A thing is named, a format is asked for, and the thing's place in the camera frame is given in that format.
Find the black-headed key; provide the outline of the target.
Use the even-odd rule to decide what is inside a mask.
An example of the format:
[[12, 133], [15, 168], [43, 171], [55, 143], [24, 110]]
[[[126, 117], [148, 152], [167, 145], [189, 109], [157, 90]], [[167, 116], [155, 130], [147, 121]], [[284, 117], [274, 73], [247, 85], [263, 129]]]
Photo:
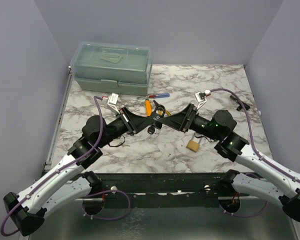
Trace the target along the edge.
[[153, 135], [155, 132], [156, 132], [156, 128], [154, 126], [150, 126], [147, 129], [147, 133], [150, 134], [150, 135]]

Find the black padlock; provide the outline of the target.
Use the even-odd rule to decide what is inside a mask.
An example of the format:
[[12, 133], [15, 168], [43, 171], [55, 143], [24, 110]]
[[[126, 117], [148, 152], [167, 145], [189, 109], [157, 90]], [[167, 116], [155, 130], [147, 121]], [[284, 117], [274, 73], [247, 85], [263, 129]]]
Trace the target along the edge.
[[155, 107], [154, 111], [151, 113], [149, 118], [152, 120], [151, 127], [160, 130], [162, 128], [162, 122], [161, 119], [164, 118], [164, 115], [166, 113], [166, 108], [159, 104]]

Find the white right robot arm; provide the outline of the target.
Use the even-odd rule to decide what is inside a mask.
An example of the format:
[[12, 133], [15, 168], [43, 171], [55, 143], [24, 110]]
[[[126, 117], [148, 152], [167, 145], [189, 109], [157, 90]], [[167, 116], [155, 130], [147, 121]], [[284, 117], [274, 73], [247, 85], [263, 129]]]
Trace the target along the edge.
[[192, 130], [218, 143], [219, 155], [243, 165], [266, 181], [253, 180], [242, 173], [220, 183], [220, 191], [231, 196], [235, 192], [259, 197], [282, 207], [291, 219], [300, 222], [300, 173], [297, 173], [257, 150], [252, 141], [234, 132], [237, 123], [228, 110], [218, 110], [211, 120], [199, 116], [193, 104], [183, 111], [162, 118], [161, 123], [181, 132]]

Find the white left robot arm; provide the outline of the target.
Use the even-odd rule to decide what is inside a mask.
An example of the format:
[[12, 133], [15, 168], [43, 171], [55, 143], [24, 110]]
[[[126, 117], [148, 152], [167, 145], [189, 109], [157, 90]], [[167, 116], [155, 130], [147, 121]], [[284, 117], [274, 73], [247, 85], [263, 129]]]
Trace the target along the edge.
[[[81, 197], [97, 197], [103, 187], [96, 174], [86, 172], [70, 185], [67, 182], [98, 160], [105, 145], [124, 134], [137, 134], [153, 123], [153, 118], [136, 115], [125, 107], [110, 123], [106, 123], [102, 114], [90, 117], [82, 128], [82, 136], [51, 170], [19, 193], [9, 192], [4, 196], [6, 216], [0, 226], [1, 235], [9, 237], [20, 232], [28, 236], [60, 206]], [[8, 219], [17, 227], [11, 234], [5, 232]]]

